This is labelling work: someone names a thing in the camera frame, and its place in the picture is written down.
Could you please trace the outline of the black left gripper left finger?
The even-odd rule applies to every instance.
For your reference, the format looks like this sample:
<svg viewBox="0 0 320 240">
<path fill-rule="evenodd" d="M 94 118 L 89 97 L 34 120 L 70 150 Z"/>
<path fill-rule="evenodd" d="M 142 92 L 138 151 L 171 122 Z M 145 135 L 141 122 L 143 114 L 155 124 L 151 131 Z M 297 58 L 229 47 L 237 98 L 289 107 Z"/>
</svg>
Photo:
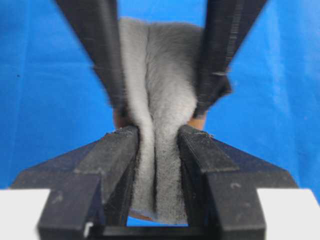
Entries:
<svg viewBox="0 0 320 240">
<path fill-rule="evenodd" d="M 21 171 L 13 189 L 50 190 L 40 238 L 83 240 L 90 223 L 95 230 L 126 226 L 138 147 L 138 129 L 127 126 Z"/>
</svg>

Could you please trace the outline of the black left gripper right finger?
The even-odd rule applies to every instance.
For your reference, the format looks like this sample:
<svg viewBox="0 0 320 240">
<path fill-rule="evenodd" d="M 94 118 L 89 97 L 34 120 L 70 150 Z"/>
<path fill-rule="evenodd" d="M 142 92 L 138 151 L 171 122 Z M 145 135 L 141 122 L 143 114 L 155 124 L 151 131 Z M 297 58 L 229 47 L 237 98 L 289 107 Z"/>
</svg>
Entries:
<svg viewBox="0 0 320 240">
<path fill-rule="evenodd" d="M 177 143 L 188 225 L 202 240 L 264 239 L 257 190 L 297 188 L 290 173 L 189 125 Z"/>
</svg>

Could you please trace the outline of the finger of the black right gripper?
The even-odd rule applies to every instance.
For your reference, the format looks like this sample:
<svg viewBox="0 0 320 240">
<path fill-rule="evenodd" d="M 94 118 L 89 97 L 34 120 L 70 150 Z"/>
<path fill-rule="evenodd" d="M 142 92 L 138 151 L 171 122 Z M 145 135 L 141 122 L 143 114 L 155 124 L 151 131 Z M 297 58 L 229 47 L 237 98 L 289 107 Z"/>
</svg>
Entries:
<svg viewBox="0 0 320 240">
<path fill-rule="evenodd" d="M 116 0 L 57 0 L 93 62 L 93 69 L 119 112 L 126 107 Z"/>
<path fill-rule="evenodd" d="M 229 65 L 267 0 L 209 0 L 196 65 L 197 105 L 200 118 L 221 97 L 232 91 Z"/>
</svg>

